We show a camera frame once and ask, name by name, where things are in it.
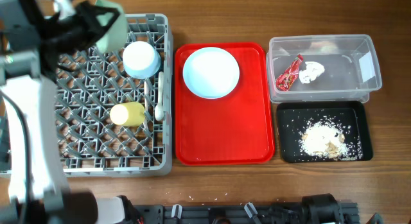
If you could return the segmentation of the small green plate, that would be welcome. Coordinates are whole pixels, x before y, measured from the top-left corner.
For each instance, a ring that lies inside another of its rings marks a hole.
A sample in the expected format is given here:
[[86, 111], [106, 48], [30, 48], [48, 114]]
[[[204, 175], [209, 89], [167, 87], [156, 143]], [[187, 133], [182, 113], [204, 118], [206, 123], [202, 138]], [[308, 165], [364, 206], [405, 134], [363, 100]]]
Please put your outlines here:
[[115, 23], [110, 27], [108, 32], [96, 42], [96, 47], [100, 53], [108, 53], [121, 49], [127, 41], [128, 23], [125, 17], [123, 7], [115, 2], [108, 0], [96, 0], [96, 6], [103, 6], [108, 8], [115, 8], [119, 12], [119, 17]]

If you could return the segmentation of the white plastic spoon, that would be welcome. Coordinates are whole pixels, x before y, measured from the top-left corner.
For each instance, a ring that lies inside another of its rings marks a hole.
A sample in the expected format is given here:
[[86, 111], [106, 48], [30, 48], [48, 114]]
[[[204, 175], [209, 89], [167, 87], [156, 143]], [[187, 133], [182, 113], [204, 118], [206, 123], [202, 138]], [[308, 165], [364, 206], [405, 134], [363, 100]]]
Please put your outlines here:
[[163, 98], [163, 90], [164, 90], [164, 72], [159, 72], [159, 80], [158, 80], [158, 97], [157, 97], [157, 105], [155, 106], [155, 119], [157, 121], [162, 121], [164, 117], [163, 113], [163, 105], [162, 105], [162, 98]]

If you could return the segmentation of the grey dishwasher rack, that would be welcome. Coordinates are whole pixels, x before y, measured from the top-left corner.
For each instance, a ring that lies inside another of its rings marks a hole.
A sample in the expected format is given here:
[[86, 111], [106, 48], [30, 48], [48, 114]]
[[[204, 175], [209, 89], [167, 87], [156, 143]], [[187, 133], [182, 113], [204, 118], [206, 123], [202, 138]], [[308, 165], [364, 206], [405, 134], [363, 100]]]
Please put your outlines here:
[[[128, 42], [150, 43], [161, 56], [164, 72], [162, 121], [155, 119], [158, 76], [130, 77], [123, 68], [122, 50], [100, 53], [96, 47], [60, 57], [55, 117], [57, 147], [69, 177], [152, 177], [171, 171], [173, 119], [171, 80], [173, 35], [160, 13], [129, 14]], [[144, 82], [150, 90], [148, 129], [115, 125], [109, 117], [118, 103], [144, 105]]]

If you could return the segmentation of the red plastic tray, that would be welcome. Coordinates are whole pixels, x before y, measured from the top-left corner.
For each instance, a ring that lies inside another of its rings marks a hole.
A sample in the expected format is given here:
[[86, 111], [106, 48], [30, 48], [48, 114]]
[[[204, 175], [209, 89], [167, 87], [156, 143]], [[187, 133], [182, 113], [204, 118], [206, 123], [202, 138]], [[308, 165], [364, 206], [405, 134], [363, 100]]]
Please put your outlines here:
[[275, 152], [275, 144], [265, 52], [255, 42], [214, 46], [236, 59], [239, 82], [220, 99], [200, 98], [184, 83], [183, 66], [189, 55], [204, 44], [186, 44], [175, 52], [175, 154], [189, 166], [267, 162]]

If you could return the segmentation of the yellow plastic cup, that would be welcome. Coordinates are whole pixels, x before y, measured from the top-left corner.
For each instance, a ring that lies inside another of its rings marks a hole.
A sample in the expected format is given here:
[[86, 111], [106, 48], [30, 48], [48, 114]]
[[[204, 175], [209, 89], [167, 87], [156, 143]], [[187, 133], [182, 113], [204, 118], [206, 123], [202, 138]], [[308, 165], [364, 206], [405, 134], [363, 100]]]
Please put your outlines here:
[[116, 125], [139, 126], [145, 119], [144, 106], [138, 102], [114, 105], [110, 110], [110, 119]]

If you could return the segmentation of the white plastic fork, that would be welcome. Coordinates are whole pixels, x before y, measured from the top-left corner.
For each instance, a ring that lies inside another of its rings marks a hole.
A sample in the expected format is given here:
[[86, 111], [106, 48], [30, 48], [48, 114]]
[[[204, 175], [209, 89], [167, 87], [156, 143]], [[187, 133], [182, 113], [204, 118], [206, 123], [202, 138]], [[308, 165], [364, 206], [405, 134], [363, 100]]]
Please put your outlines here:
[[[149, 97], [150, 97], [150, 90], [149, 90], [147, 81], [145, 81], [144, 82], [144, 115], [148, 112], [148, 109], [149, 109], [149, 105], [150, 105], [148, 102]], [[145, 129], [148, 129], [148, 118], [146, 115], [144, 116], [143, 125]]]

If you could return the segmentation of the clear plastic bin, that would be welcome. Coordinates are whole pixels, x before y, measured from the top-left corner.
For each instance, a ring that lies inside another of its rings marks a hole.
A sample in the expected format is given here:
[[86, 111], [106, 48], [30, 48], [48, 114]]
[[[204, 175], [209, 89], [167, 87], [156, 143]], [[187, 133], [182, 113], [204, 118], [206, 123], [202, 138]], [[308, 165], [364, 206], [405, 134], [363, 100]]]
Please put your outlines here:
[[[321, 64], [325, 71], [309, 83], [297, 79], [290, 90], [281, 91], [275, 81], [298, 55], [303, 57], [301, 72], [309, 62]], [[376, 50], [366, 34], [273, 37], [266, 61], [273, 103], [342, 100], [365, 103], [371, 92], [382, 87]]]

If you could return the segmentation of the white tissue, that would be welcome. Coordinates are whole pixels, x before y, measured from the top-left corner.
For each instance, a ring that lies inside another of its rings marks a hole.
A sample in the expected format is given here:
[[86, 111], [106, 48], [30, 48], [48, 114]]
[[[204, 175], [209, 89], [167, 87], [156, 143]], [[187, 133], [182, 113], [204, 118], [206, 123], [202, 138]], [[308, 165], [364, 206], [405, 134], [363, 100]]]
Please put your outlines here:
[[303, 84], [308, 84], [316, 80], [325, 72], [325, 67], [318, 62], [306, 62], [306, 68], [299, 71], [299, 80]]

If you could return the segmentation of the black plastic tray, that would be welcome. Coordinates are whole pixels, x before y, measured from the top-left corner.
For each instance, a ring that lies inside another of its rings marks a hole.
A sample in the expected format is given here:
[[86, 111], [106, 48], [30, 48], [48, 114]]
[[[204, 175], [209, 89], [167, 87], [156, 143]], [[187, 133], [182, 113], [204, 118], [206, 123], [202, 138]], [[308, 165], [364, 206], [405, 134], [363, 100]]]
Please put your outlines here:
[[364, 106], [359, 101], [282, 103], [277, 107], [277, 131], [280, 154], [285, 162], [334, 162], [313, 160], [300, 152], [297, 142], [299, 130], [308, 118], [320, 116], [335, 116], [344, 124], [356, 127], [362, 143], [363, 159], [354, 161], [368, 161], [374, 157], [367, 116]]

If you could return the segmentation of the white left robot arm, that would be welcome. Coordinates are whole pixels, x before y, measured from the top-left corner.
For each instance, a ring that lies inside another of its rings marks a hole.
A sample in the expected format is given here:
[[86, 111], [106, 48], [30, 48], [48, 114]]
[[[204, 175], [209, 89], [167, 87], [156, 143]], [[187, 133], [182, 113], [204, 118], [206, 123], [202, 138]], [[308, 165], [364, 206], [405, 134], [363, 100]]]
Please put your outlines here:
[[58, 60], [91, 47], [122, 16], [113, 7], [52, 0], [45, 18], [37, 0], [1, 0], [1, 97], [11, 150], [10, 204], [2, 223], [126, 223], [133, 207], [122, 197], [72, 192], [57, 150], [55, 80]]

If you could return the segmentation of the red snack wrapper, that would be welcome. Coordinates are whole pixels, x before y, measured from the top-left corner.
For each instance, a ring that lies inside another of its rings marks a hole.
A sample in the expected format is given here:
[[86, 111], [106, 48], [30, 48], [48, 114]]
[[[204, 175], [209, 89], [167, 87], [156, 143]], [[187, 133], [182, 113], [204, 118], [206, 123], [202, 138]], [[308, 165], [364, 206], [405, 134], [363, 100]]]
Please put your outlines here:
[[275, 80], [275, 85], [280, 91], [289, 91], [299, 76], [299, 68], [303, 57], [298, 54], [292, 64]]

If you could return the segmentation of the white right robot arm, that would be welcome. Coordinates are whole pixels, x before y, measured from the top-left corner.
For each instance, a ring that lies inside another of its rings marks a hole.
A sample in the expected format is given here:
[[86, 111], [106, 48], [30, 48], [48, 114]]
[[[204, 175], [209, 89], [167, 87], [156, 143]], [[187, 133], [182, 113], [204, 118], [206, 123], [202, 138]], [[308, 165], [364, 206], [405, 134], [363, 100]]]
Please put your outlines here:
[[301, 223], [360, 223], [358, 204], [338, 202], [331, 194], [305, 196], [301, 205]]

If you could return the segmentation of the large light blue plate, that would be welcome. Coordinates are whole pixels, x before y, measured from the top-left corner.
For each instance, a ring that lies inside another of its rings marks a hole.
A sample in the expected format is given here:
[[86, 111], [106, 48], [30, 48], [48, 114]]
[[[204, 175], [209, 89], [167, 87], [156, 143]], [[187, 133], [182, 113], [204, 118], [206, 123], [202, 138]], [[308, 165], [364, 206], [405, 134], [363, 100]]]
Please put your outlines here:
[[183, 80], [194, 95], [219, 99], [230, 94], [240, 79], [236, 59], [218, 47], [203, 47], [190, 54], [184, 63]]

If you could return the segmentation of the light blue bowl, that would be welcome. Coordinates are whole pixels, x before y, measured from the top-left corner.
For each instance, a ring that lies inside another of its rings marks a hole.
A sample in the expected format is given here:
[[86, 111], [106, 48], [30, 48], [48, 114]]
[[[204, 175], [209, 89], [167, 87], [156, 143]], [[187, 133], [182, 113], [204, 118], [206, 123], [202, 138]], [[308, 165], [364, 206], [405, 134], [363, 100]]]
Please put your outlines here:
[[160, 66], [160, 54], [148, 42], [136, 41], [124, 49], [123, 67], [133, 78], [149, 78], [160, 69]]

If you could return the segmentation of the food scraps rice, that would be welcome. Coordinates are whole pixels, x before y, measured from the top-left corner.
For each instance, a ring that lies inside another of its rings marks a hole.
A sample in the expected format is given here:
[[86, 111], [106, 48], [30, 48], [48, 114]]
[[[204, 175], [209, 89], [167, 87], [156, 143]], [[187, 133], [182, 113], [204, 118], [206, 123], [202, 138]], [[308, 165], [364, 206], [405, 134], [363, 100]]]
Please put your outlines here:
[[363, 159], [362, 143], [354, 125], [335, 116], [310, 117], [299, 130], [300, 152], [313, 160], [354, 161]]

